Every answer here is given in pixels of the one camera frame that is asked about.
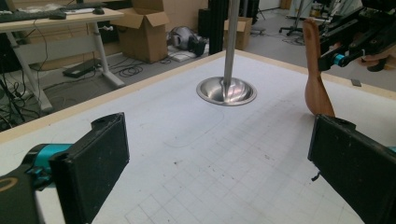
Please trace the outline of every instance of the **computer mouse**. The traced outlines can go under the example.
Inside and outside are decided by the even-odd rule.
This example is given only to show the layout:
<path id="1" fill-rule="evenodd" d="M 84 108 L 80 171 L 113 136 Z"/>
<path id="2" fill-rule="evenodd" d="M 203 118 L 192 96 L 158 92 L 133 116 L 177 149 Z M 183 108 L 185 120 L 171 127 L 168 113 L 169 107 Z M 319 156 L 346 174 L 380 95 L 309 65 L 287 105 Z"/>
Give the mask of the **computer mouse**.
<path id="1" fill-rule="evenodd" d="M 66 20 L 66 13 L 59 10 L 59 12 L 54 12 L 49 15 L 50 20 Z"/>
<path id="2" fill-rule="evenodd" d="M 105 14 L 105 11 L 101 7 L 97 7 L 96 9 L 93 10 L 92 13 L 95 15 L 103 15 Z"/>

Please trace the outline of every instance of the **white desk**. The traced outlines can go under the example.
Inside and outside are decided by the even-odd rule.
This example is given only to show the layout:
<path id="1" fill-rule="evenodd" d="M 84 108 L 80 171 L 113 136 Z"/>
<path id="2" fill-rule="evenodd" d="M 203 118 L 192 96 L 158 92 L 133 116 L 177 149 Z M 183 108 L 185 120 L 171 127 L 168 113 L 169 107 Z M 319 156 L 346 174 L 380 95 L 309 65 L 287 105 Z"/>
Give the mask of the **white desk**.
<path id="1" fill-rule="evenodd" d="M 304 102 L 306 70 L 237 51 L 233 77 L 258 96 L 247 105 L 212 105 L 195 89 L 223 69 L 219 53 L 0 133 L 0 175 L 33 146 L 74 143 L 93 120 L 123 111 L 131 161 L 94 224 L 361 224 L 322 177 L 311 181 L 318 169 L 306 158 L 314 123 Z M 394 92 L 323 78 L 339 118 L 396 146 Z M 56 190 L 38 198 L 47 222 L 63 223 Z"/>
<path id="2" fill-rule="evenodd" d="M 67 15 L 66 20 L 36 20 L 36 21 L 14 21 L 7 23 L 0 23 L 0 33 L 7 33 L 11 47 L 20 61 L 22 69 L 28 77 L 32 92 L 40 104 L 40 108 L 44 112 L 50 112 L 53 108 L 46 94 L 40 89 L 38 81 L 32 74 L 29 64 L 41 63 L 46 60 L 54 60 L 73 56 L 90 51 L 98 50 L 103 67 L 103 75 L 120 88 L 125 84 L 114 74 L 108 70 L 105 50 L 102 44 L 102 38 L 97 26 L 98 21 L 111 21 L 122 17 L 123 14 L 105 8 L 104 15 L 94 15 L 92 13 Z M 51 41 L 47 43 L 19 45 L 15 40 L 12 32 L 26 31 L 33 29 L 45 29 L 50 27 L 59 27 L 72 24 L 91 23 L 93 27 L 93 35 L 83 37 L 75 37 L 59 41 Z"/>

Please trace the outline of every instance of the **wall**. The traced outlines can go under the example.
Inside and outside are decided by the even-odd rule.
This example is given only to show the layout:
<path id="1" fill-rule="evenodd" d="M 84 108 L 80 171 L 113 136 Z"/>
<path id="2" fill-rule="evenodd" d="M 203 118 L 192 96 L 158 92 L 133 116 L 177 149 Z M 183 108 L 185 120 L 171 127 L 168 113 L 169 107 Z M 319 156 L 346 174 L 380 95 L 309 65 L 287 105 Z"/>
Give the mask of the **wall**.
<path id="1" fill-rule="evenodd" d="M 276 8 L 280 6 L 280 0 L 260 0 L 259 8 L 260 10 Z"/>
<path id="2" fill-rule="evenodd" d="M 311 11 L 312 0 L 304 0 L 301 18 L 309 17 L 309 13 Z M 301 0 L 293 0 L 291 1 L 289 15 L 290 17 L 297 17 L 298 11 L 300 10 Z"/>

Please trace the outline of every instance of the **white table surface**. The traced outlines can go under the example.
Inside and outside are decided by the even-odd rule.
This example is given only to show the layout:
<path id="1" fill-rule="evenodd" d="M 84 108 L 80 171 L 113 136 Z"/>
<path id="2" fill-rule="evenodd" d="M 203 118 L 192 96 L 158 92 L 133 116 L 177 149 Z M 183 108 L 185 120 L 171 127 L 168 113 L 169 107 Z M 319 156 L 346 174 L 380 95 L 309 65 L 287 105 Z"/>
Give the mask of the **white table surface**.
<path id="1" fill-rule="evenodd" d="M 318 169 L 307 159 L 314 116 L 304 102 L 305 70 L 268 62 L 235 55 L 233 77 L 258 91 L 247 105 L 213 105 L 196 93 L 202 80 L 223 76 L 220 54 L 0 133 L 0 175 L 32 147 L 74 143 L 93 120 L 124 112 L 131 160 L 95 224 L 362 223 L 322 177 L 311 181 Z M 396 146 L 395 100 L 325 86 L 337 117 Z M 56 190 L 37 194 L 46 221 L 64 223 Z"/>

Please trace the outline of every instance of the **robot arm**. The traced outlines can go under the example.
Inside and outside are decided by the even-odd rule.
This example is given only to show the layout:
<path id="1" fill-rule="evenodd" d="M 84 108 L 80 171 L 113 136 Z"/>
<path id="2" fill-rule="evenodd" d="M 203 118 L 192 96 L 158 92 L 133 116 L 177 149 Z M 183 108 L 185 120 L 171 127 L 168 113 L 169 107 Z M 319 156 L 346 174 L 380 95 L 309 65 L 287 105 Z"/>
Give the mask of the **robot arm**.
<path id="1" fill-rule="evenodd" d="M 396 45 L 396 2 L 362 0 L 362 3 L 363 7 L 324 27 L 320 52 L 325 53 L 318 59 L 320 71 L 329 70 L 334 64 L 347 66 L 359 57 L 374 55 Z M 330 50 L 334 44 L 339 44 L 339 48 Z M 368 69 L 380 71 L 385 63 L 386 59 L 381 60 L 380 64 Z"/>
<path id="2" fill-rule="evenodd" d="M 393 149 L 358 132 L 347 120 L 317 115 L 308 159 L 364 223 L 396 223 Z"/>
<path id="3" fill-rule="evenodd" d="M 95 120 L 73 145 L 33 147 L 18 168 L 0 176 L 0 223 L 45 223 L 35 191 L 51 183 L 65 222 L 91 223 L 128 161 L 123 113 Z"/>

